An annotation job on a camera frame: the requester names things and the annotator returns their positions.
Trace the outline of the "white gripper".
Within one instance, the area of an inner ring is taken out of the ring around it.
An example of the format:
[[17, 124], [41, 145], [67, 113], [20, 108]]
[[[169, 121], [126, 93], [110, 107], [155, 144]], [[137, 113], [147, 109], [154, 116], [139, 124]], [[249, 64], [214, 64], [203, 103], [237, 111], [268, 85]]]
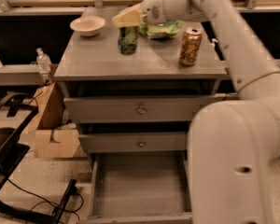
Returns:
[[168, 21], [187, 21], [193, 14], [190, 0], [143, 0], [141, 5], [123, 9], [112, 22], [118, 27], [134, 27], [144, 21], [149, 24], [161, 24]]

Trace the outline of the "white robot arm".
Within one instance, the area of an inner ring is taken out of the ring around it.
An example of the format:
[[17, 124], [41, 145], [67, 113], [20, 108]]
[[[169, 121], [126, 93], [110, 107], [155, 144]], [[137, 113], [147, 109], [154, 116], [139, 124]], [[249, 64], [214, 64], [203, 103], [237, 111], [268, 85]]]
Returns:
[[176, 20], [210, 22], [238, 94], [201, 109], [190, 124], [193, 224], [273, 224], [267, 174], [280, 156], [280, 67], [231, 0], [144, 0], [113, 23]]

